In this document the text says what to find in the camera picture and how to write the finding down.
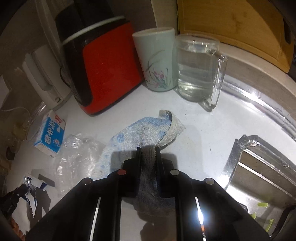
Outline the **torn blue milk packet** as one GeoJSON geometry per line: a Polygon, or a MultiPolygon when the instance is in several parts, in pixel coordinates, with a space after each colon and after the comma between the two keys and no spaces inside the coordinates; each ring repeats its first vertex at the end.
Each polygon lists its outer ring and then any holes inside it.
{"type": "Polygon", "coordinates": [[[12,214],[20,230],[27,233],[58,200],[53,177],[43,169],[25,173],[18,186],[25,185],[27,193],[22,195],[12,214]]]}

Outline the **blue white dish towel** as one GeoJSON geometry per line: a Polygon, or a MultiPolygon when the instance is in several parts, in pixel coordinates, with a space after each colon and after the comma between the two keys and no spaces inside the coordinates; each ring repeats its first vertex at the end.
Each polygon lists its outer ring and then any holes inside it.
{"type": "Polygon", "coordinates": [[[160,111],[157,118],[145,117],[136,121],[110,139],[100,158],[95,161],[91,178],[99,180],[107,177],[121,168],[125,160],[133,158],[137,148],[140,148],[144,163],[138,194],[135,198],[124,198],[124,201],[141,215],[171,215],[175,209],[174,201],[171,198],[162,199],[157,192],[153,171],[155,149],[164,149],[184,130],[185,126],[169,110],[160,111]]]}

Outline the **clear plastic bag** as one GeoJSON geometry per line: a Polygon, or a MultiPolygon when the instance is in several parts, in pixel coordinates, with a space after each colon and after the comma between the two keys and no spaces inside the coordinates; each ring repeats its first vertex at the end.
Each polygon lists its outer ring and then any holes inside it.
{"type": "Polygon", "coordinates": [[[60,198],[82,179],[91,176],[95,162],[99,160],[104,148],[105,145],[95,138],[86,137],[80,133],[64,138],[52,164],[60,198]]]}

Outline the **blue white milk carton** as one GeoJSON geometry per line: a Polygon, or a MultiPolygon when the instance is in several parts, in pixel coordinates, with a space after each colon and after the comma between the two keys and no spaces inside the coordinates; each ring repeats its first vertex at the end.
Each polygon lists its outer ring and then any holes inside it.
{"type": "Polygon", "coordinates": [[[42,119],[34,147],[50,157],[56,157],[63,142],[66,122],[50,110],[42,119]]]}

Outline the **stainless steel sink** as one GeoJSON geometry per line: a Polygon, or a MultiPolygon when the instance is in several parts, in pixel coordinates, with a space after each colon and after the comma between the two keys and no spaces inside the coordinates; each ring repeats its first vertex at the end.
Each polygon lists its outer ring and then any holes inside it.
{"type": "Polygon", "coordinates": [[[234,141],[218,182],[270,237],[295,210],[295,165],[257,135],[234,141]]]}

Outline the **red black appliance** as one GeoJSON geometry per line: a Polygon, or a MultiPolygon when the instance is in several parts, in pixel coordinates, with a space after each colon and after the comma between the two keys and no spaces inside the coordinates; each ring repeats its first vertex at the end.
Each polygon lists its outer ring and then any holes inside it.
{"type": "Polygon", "coordinates": [[[124,16],[86,13],[73,4],[55,18],[71,89],[82,110],[98,115],[135,90],[144,80],[124,16]]]}

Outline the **clear glass mug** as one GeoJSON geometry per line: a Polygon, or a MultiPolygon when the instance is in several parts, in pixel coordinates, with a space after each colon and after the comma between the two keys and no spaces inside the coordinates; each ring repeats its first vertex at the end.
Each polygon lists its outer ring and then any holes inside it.
{"type": "Polygon", "coordinates": [[[175,40],[179,95],[207,112],[217,106],[228,61],[219,46],[218,39],[199,34],[180,34],[175,40]]]}

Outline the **ceramic floral cup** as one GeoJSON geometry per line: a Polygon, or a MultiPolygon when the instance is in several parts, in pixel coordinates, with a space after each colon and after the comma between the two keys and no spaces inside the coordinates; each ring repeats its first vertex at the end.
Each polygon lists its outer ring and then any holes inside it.
{"type": "Polygon", "coordinates": [[[133,33],[133,41],[140,60],[147,87],[156,92],[176,87],[173,73],[173,28],[151,28],[133,33]]]}

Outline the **white electric kettle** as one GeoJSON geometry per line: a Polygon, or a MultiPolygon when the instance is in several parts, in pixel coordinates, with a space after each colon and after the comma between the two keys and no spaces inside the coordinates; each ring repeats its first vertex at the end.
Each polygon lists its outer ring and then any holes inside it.
{"type": "Polygon", "coordinates": [[[70,87],[61,77],[62,68],[48,45],[27,53],[22,68],[48,109],[59,109],[71,96],[70,87]]]}

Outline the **wooden cutting board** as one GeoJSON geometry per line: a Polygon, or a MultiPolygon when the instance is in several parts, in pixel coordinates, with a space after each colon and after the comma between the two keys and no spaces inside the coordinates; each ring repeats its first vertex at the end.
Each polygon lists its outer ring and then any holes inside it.
{"type": "Polygon", "coordinates": [[[295,41],[270,1],[179,0],[177,5],[180,33],[214,37],[289,72],[295,41]]]}

